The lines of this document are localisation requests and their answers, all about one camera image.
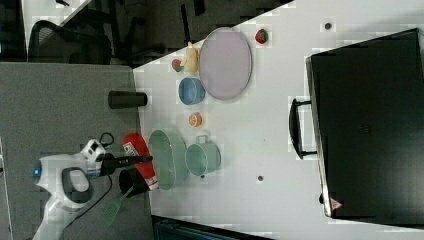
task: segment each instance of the black office chair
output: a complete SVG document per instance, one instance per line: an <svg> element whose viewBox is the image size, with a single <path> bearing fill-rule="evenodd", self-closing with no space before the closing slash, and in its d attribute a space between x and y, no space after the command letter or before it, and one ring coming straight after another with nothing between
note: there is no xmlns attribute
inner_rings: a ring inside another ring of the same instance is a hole
<svg viewBox="0 0 424 240"><path fill-rule="evenodd" d="M82 33L76 28L62 28L49 21L37 22L31 30L29 62L110 64L110 40L98 31Z"/></svg>

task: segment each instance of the red object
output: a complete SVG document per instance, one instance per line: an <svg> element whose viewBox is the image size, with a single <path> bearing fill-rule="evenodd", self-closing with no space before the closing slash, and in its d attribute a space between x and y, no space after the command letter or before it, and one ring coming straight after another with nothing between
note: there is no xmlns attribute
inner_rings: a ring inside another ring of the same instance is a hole
<svg viewBox="0 0 424 240"><path fill-rule="evenodd" d="M181 64L181 60L179 60L179 59L172 60L172 68L176 72L181 72L184 69L184 67L181 67L180 64Z"/></svg>
<svg viewBox="0 0 424 240"><path fill-rule="evenodd" d="M149 149L147 148L146 141L139 133L129 133L123 139L123 146L125 153L129 156L150 156ZM158 187L155 170L153 163L143 162L135 164L135 167L143 176L150 190Z"/></svg>
<svg viewBox="0 0 424 240"><path fill-rule="evenodd" d="M255 39L258 43L264 44L268 41L268 33L265 29L261 29L256 33Z"/></svg>

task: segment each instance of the red toy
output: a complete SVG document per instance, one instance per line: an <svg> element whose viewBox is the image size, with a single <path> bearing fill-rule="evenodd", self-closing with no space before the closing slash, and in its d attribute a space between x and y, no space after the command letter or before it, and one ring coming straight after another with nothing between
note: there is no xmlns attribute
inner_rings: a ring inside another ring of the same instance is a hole
<svg viewBox="0 0 424 240"><path fill-rule="evenodd" d="M258 43L264 44L268 41L268 32L265 29L261 29L256 33L255 39Z"/></svg>
<svg viewBox="0 0 424 240"><path fill-rule="evenodd" d="M180 66L180 64L181 64L181 60L178 60L178 59L172 60L172 68L176 72L181 72L184 69L184 67Z"/></svg>

